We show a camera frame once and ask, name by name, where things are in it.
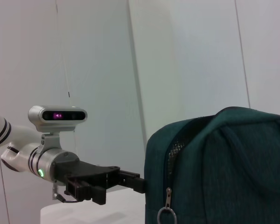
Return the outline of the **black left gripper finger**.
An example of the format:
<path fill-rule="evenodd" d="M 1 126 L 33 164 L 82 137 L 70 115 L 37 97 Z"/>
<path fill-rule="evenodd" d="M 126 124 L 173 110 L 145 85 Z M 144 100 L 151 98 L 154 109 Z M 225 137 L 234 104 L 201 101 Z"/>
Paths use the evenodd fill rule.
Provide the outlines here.
<path fill-rule="evenodd" d="M 140 177 L 140 174 L 123 170 L 119 172 L 119 185 L 133 189 L 141 194 L 144 194 L 146 190 L 146 182 Z"/>
<path fill-rule="evenodd" d="M 66 176 L 66 191 L 78 202 L 106 203 L 107 176 Z"/>

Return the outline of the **dark teal insulated lunch bag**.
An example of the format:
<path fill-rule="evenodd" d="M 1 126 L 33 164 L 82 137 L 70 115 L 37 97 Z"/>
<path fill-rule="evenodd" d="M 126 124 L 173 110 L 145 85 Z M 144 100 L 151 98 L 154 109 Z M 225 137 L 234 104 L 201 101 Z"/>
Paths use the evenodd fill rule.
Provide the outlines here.
<path fill-rule="evenodd" d="M 145 224 L 280 224 L 280 115 L 228 107 L 147 142 Z"/>

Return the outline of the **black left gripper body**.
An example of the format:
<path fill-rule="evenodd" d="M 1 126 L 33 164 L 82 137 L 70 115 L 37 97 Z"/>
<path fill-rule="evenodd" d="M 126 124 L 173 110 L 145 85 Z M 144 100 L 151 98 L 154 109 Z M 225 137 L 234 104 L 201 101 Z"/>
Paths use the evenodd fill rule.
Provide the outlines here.
<path fill-rule="evenodd" d="M 66 188 L 80 186 L 85 182 L 109 189 L 120 183 L 119 172 L 119 167 L 98 166 L 81 161 L 72 152 L 62 152 L 52 161 L 52 180 Z"/>

